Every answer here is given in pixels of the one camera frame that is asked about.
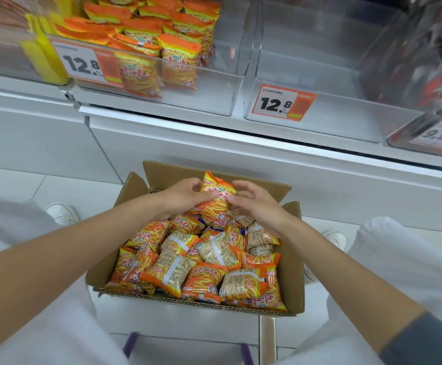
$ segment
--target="white shoe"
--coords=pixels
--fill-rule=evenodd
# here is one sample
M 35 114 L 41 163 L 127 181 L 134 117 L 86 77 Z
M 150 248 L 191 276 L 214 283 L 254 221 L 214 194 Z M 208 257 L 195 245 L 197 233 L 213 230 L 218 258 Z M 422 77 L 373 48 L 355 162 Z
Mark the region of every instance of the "white shoe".
M 57 224 L 67 226 L 81 221 L 73 208 L 62 202 L 55 202 L 45 210 Z
M 347 238 L 344 233 L 339 231 L 329 231 L 324 233 L 323 236 L 337 248 L 346 252 Z M 310 284 L 318 281 L 319 279 L 317 279 L 314 273 L 307 267 L 306 264 L 304 264 L 304 283 Z

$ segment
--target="white tile floor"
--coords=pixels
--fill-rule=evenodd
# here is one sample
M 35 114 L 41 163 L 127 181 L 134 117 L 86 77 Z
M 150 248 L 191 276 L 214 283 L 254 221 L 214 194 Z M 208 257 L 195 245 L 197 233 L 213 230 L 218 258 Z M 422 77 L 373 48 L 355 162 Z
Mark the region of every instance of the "white tile floor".
M 57 201 L 66 202 L 82 218 L 112 207 L 120 190 L 120 184 L 0 169 L 0 197 L 16 201 L 33 199 L 41 207 Z M 359 227 L 310 217 L 303 219 L 320 232 L 342 231 L 350 243 Z M 410 229 L 442 249 L 442 232 Z M 241 363 L 239 344 L 243 342 L 250 344 L 257 363 L 256 315 L 106 295 L 99 298 L 95 293 L 92 293 L 92 297 L 99 321 L 119 345 L 124 344 L 131 331 L 139 331 L 143 335 L 135 347 L 131 363 L 236 364 Z M 290 355 L 327 320 L 326 298 L 327 291 L 320 284 L 310 285 L 306 288 L 306 312 L 297 317 L 276 319 L 279 358 Z M 153 353 L 161 353 L 165 357 L 153 360 Z M 175 353 L 176 357 L 171 357 L 169 353 Z

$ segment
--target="white cabinet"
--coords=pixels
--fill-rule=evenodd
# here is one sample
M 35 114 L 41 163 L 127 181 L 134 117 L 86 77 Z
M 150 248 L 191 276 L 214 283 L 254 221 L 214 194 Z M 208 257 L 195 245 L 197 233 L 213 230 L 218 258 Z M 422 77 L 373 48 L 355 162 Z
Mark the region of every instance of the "white cabinet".
M 142 161 L 242 174 L 291 184 L 302 214 L 361 224 L 387 215 L 442 231 L 442 172 L 114 110 L 82 106 L 125 180 Z
M 0 168 L 120 183 L 84 121 L 71 101 L 0 91 Z

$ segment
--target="person's right hand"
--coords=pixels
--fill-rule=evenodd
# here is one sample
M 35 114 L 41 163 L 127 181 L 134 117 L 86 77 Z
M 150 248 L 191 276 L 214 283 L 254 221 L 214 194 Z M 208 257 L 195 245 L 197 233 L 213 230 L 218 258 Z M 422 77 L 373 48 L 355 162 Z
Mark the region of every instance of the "person's right hand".
M 228 196 L 235 215 L 253 217 L 275 237 L 284 237 L 284 229 L 294 218 L 285 211 L 268 191 L 247 180 L 235 180 L 237 196 Z

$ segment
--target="price tag reading 12.8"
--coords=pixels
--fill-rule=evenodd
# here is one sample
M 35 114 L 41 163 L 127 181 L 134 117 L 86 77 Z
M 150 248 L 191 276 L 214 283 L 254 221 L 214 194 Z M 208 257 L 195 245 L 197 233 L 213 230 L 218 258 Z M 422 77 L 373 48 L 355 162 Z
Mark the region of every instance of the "price tag reading 12.8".
M 315 93 L 262 85 L 252 112 L 300 121 L 316 97 Z
M 52 43 L 71 77 L 107 82 L 93 49 L 57 41 Z

